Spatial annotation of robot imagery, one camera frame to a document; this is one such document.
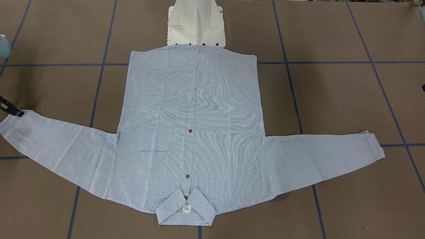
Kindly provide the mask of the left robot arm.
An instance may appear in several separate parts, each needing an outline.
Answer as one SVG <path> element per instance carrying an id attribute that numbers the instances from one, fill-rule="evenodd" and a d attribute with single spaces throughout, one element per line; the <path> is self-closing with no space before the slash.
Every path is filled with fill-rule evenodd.
<path id="1" fill-rule="evenodd" d="M 425 5 L 421 6 L 419 10 L 419 14 L 420 14 L 422 24 L 425 26 Z"/>

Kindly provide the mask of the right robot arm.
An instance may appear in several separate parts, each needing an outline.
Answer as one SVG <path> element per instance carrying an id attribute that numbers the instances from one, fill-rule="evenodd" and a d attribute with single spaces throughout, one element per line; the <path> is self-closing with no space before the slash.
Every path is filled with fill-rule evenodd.
<path id="1" fill-rule="evenodd" d="M 0 36 L 0 58 L 8 58 L 12 52 L 12 46 L 9 42 L 9 39 L 5 35 Z M 4 99 L 2 96 L 0 97 L 0 109 L 9 115 L 22 117 L 25 113 L 15 107 L 11 102 Z"/>

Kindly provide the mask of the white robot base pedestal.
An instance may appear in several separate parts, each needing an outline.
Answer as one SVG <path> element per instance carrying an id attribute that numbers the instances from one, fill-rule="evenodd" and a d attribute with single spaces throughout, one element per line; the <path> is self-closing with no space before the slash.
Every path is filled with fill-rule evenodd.
<path id="1" fill-rule="evenodd" d="M 167 45 L 225 48 L 224 16 L 214 0 L 177 0 L 168 8 Z"/>

